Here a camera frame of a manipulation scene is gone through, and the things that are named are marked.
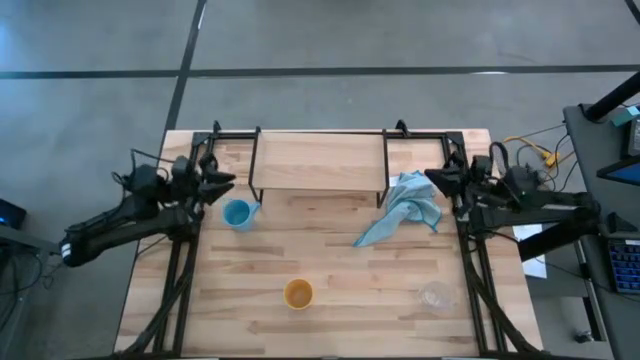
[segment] wooden table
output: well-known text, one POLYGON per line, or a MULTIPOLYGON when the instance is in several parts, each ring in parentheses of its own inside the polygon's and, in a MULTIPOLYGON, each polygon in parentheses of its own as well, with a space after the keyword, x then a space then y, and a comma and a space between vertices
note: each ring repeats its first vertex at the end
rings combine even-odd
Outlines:
MULTIPOLYGON (((487 153, 488 130, 461 131, 469 159, 487 153)), ((191 136, 192 131, 169 132, 162 157, 188 155, 191 136)), ((216 142, 220 170, 238 176, 227 198, 252 200, 247 186, 251 150, 252 141, 216 142)), ((435 140, 389 140, 388 154, 391 176, 443 164, 435 140)), ((370 193, 271 190, 249 233, 223 224, 225 201, 219 200, 203 223, 183 355, 477 355, 451 204, 440 193, 435 201, 443 211, 438 233, 424 224, 403 223, 392 238, 353 248, 384 214, 370 193), (283 300, 283 287, 294 278, 314 287, 313 304, 303 311, 289 309, 283 300), (435 313, 418 302, 418 290, 433 281, 453 292, 451 310, 435 313)), ((500 305, 529 342, 541 348, 517 246, 501 238, 487 245, 500 305)), ((128 346, 160 305, 169 253, 170 243, 161 242, 136 261, 116 349, 128 346)), ((493 344, 484 307, 483 317, 493 344)))

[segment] blue cloth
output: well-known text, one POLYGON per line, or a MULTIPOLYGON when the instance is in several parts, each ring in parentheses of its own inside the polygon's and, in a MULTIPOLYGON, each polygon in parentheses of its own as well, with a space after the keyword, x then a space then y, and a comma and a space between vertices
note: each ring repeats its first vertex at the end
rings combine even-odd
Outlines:
POLYGON ((421 172, 401 173, 387 200, 387 213, 373 224, 353 246, 362 247, 388 238, 403 220, 423 222, 433 231, 442 211, 433 202, 435 186, 421 172))

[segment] gray floor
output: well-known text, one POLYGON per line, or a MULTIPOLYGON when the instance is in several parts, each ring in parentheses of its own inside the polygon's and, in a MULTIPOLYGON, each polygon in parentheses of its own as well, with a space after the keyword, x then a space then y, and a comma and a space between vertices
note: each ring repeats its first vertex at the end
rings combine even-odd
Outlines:
MULTIPOLYGON (((0 71, 177 69, 195 4, 5 0, 0 71)), ((210 0, 192 67, 632 64, 638 36, 622 0, 210 0)), ((563 106, 593 101, 629 75, 191 79, 177 128, 214 119, 234 129, 379 128, 404 119, 414 128, 489 128, 502 139, 559 124, 563 106)), ((109 173, 129 169, 130 147, 158 151, 174 87, 174 79, 0 81, 0 198, 28 209, 26 230, 51 241, 115 205, 109 173)), ((562 135, 535 140, 553 147, 562 135)), ((582 189, 575 171, 567 190, 582 189)), ((133 251, 112 250, 59 271, 49 291, 37 287, 25 320, 30 346, 14 346, 20 358, 108 354, 133 251)), ((545 348, 610 357, 602 344, 571 341, 584 315, 567 315, 568 301, 534 298, 545 348)))

